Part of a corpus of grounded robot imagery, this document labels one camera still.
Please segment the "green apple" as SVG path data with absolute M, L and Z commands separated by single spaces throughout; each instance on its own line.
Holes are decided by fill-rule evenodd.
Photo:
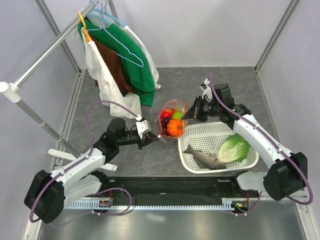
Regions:
M 176 112 L 174 112 L 173 114 L 172 114 L 172 116 L 171 116 L 171 118 L 172 119 L 179 119 L 179 120 L 181 120 L 182 119 L 182 117 L 184 116 L 184 112 L 182 112 L 182 111 L 176 111 Z

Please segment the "small orange pumpkin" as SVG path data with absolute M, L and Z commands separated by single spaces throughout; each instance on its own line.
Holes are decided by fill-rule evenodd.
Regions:
M 184 133 L 185 124 L 180 119 L 171 119 L 167 124 L 167 132 L 172 137 L 180 137 Z

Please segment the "purple grape bunch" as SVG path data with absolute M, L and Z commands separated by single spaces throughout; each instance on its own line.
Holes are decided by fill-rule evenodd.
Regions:
M 170 118 L 168 116 L 164 116 L 163 118 L 161 118 L 160 123 L 161 123 L 161 134 L 168 136 L 168 130 L 167 130 L 167 125 L 170 121 Z

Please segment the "clear zip top bag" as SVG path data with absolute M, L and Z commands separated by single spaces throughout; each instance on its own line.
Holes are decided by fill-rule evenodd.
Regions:
M 173 143 L 185 132 L 187 121 L 183 115 L 187 112 L 187 102 L 170 100 L 161 109 L 154 121 L 154 132 L 163 143 Z

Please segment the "red apple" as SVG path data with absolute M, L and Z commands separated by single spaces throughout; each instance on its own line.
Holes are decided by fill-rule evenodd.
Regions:
M 162 113 L 160 114 L 160 118 L 171 118 L 173 115 L 174 111 L 172 108 L 165 108 Z

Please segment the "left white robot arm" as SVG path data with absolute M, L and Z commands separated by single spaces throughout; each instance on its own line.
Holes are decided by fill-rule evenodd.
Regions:
M 41 170 L 35 174 L 24 199 L 24 204 L 30 209 L 30 222 L 49 224 L 64 207 L 83 197 L 94 194 L 106 196 L 110 185 L 94 172 L 113 160 L 121 146 L 136 144 L 141 150 L 158 140 L 159 136 L 152 132 L 146 119 L 136 122 L 134 130 L 128 130 L 122 118 L 112 119 L 106 131 L 86 153 L 57 170 Z

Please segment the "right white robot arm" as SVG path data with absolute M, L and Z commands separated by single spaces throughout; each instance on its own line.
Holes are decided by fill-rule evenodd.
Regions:
M 293 153 L 275 140 L 264 130 L 251 112 L 242 104 L 235 104 L 227 84 L 213 85 L 206 79 L 201 84 L 203 94 L 196 97 L 192 107 L 182 117 L 203 124 L 209 117 L 218 117 L 236 134 L 243 137 L 259 154 L 268 167 L 267 172 L 245 171 L 236 176 L 229 184 L 229 191 L 235 197 L 242 196 L 247 190 L 266 192 L 273 200 L 288 198 L 308 190 L 308 200 L 313 201 L 313 191 L 308 182 L 308 160 L 302 152 Z

